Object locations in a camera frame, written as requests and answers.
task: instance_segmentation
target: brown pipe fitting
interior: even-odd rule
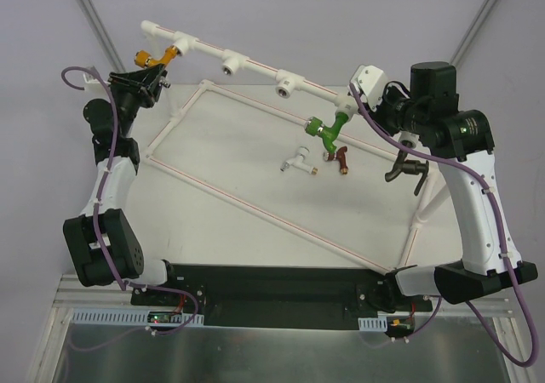
[[[348,174],[348,166],[347,166],[347,151],[348,148],[346,146],[343,146],[341,149],[339,149],[335,153],[324,153],[324,159],[326,162],[331,162],[333,160],[339,161],[339,169],[341,171],[342,175]]]
[[[174,45],[171,45],[164,50],[163,58],[160,60],[154,60],[150,53],[141,50],[135,55],[135,64],[141,68],[156,66],[157,64],[165,64],[167,66],[177,55],[181,55],[181,53]]]

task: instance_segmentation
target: orange valve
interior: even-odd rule
[[[164,55],[161,60],[154,60],[150,53],[147,53],[144,50],[141,50],[135,55],[135,64],[142,68],[148,68],[150,66],[156,66],[157,64],[165,64],[166,66],[177,56],[181,55],[180,50],[171,45],[164,50]]]

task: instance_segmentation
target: green pipe fitting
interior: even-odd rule
[[[333,142],[339,136],[342,126],[348,122],[348,115],[338,112],[335,116],[335,123],[331,127],[324,126],[324,123],[317,117],[311,117],[305,124],[305,132],[311,136],[318,136],[324,142],[324,148],[328,153],[335,153],[337,146]]]

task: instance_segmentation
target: white mounting plate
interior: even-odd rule
[[[241,88],[258,94],[260,105],[256,105],[261,108],[278,101],[273,87],[237,90]],[[239,202],[226,203],[189,186],[176,178],[177,173],[150,169],[148,159],[141,165],[126,208],[146,255],[217,265],[367,266],[360,258],[334,252],[341,247],[371,261],[381,272],[399,265],[419,202],[412,195],[417,178],[385,183],[383,174],[392,161],[354,146],[347,154],[350,172],[342,177],[336,164],[323,162],[321,140],[305,134],[301,126],[223,94],[203,93],[206,89],[221,92],[223,88],[201,85],[198,95],[188,94],[186,87],[169,90],[171,103],[177,102],[179,91],[184,91],[181,97],[194,97],[183,108],[181,123],[166,134],[160,133],[168,117],[157,115],[155,109],[147,115],[141,112],[134,136],[142,153],[151,149],[152,160],[191,176],[201,187],[216,189],[208,193],[226,193],[321,240],[316,245],[316,238],[277,228],[271,224],[275,220],[265,221],[233,206]],[[296,93],[288,101],[281,100],[281,105],[301,121],[317,116],[330,124],[334,117],[329,104],[309,95]],[[384,146],[359,118],[344,130],[353,140]],[[146,144],[158,134],[147,151]],[[293,168],[280,172],[283,160],[294,156],[298,146],[311,150],[307,161],[318,167],[318,175]],[[387,151],[391,159],[393,150]],[[439,250],[450,255],[454,251],[455,259],[459,238],[443,240]]]

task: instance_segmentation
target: gray floor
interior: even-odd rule
[[[72,325],[69,334],[76,346],[93,346],[124,330]],[[65,352],[55,381],[509,381],[499,351],[473,318],[437,318],[408,345],[372,347],[383,341],[383,334],[337,331],[193,328],[155,338],[137,331],[94,352]]]

